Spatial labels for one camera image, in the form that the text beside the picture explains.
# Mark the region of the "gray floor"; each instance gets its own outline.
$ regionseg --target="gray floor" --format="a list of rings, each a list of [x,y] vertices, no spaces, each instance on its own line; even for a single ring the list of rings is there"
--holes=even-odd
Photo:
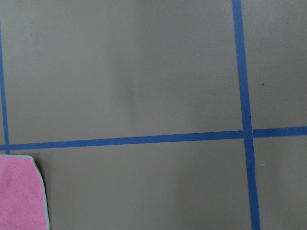
[[[242,9],[253,128],[306,126],[306,3]],[[12,144],[242,129],[230,0],[0,12]],[[262,230],[307,225],[306,138],[255,139]],[[13,154],[41,167],[52,230],[250,229],[242,140]]]

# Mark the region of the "vertical blue line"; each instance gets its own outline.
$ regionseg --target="vertical blue line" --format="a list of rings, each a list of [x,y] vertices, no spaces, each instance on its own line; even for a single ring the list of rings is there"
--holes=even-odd
[[[232,6],[236,40],[236,58],[240,87],[243,137],[248,178],[250,218],[252,229],[260,230],[259,203],[255,174],[255,152],[248,92],[248,74],[245,56],[241,0],[232,0]]]
[[[2,118],[3,118],[5,153],[10,154],[8,117],[7,117],[7,113],[6,113],[4,71],[3,71],[3,60],[2,60],[1,23],[0,23],[0,90],[1,90],[1,104],[2,104]]]

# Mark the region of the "gray trim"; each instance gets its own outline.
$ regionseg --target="gray trim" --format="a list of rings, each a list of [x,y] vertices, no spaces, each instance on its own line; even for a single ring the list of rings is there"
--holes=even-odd
[[[38,172],[41,184],[42,184],[42,190],[43,190],[43,199],[44,199],[44,211],[45,211],[45,219],[46,219],[46,230],[50,230],[50,223],[49,223],[49,215],[48,215],[48,206],[47,206],[47,198],[46,198],[46,192],[45,192],[45,186],[44,186],[44,182],[43,182],[43,178],[42,175],[35,163],[35,160],[32,156],[28,156],[28,155],[7,155],[7,154],[0,154],[0,157],[13,157],[13,158],[27,158],[27,159],[31,159],[33,165],[36,168],[36,171]]]

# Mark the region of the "pink cloth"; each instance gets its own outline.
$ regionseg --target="pink cloth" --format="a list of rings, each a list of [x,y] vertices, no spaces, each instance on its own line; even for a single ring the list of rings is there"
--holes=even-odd
[[[45,188],[31,156],[0,155],[0,230],[49,230]]]

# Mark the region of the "blue line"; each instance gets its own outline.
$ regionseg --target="blue line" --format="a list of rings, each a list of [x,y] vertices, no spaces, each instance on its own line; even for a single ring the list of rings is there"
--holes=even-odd
[[[307,126],[255,129],[254,138],[271,138],[307,135]]]
[[[149,144],[164,142],[182,142],[182,141],[201,141],[201,140],[225,140],[241,139],[243,132],[223,131],[208,133],[186,133],[159,136],[129,137],[129,138],[108,138],[92,140],[71,140],[30,144],[13,144],[11,150],[34,150],[34,149],[52,149],[52,148],[70,148],[70,147],[88,147],[88,146],[106,146],[106,145],[131,145],[131,144]]]
[[[1,42],[1,23],[0,23],[0,90],[1,90],[1,104],[2,104],[2,117],[3,117],[3,131],[4,131],[5,153],[10,154],[9,129],[8,129],[8,117],[6,113],[4,71],[3,71],[1,43],[2,42]]]
[[[241,0],[232,0],[232,6],[234,16],[236,58],[240,87],[245,159],[248,178],[250,218],[252,229],[260,230],[259,202],[255,175],[255,152],[248,92],[248,74],[245,56]]]

